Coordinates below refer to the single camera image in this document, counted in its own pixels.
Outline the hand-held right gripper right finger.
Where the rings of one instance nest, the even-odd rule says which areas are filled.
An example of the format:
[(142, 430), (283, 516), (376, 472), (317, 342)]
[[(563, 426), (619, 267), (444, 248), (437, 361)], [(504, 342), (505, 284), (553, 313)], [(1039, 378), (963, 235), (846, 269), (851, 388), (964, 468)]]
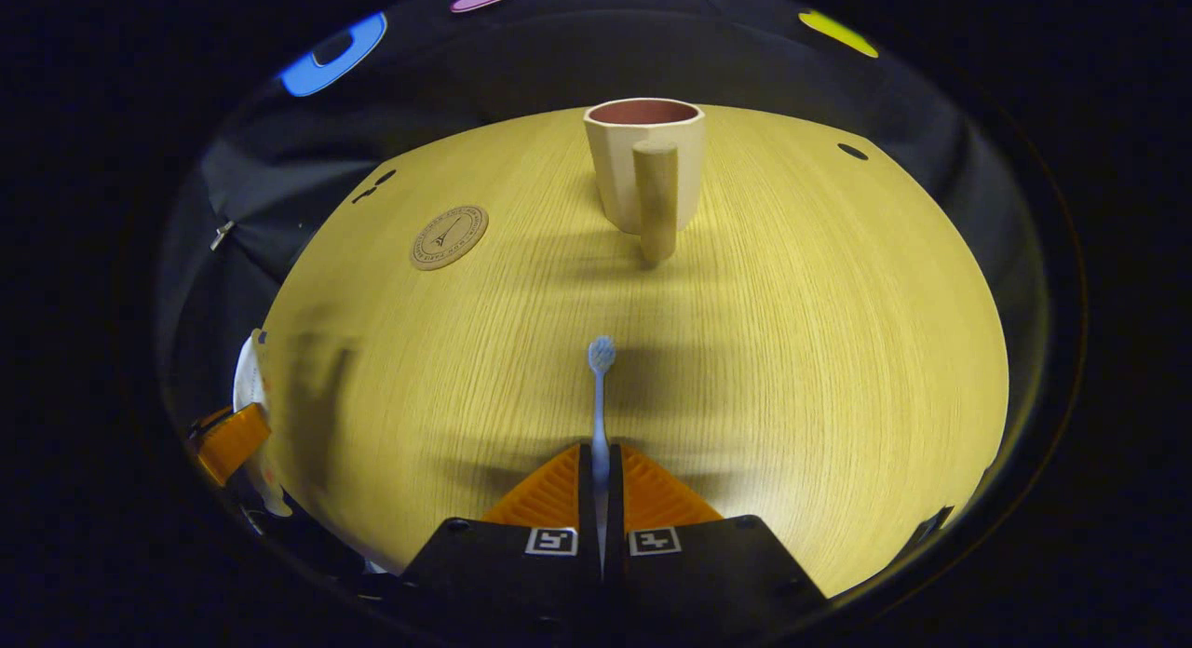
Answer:
[(613, 446), (604, 598), (617, 635), (799, 631), (828, 602), (756, 515), (724, 516), (659, 462)]

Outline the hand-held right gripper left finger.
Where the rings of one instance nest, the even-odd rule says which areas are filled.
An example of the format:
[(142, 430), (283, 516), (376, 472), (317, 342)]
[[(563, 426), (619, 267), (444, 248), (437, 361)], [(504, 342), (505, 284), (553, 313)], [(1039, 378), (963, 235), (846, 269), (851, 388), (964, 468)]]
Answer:
[(597, 550), (590, 446), (569, 446), (477, 521), (443, 521), (401, 573), (401, 604), (429, 630), (575, 630)]

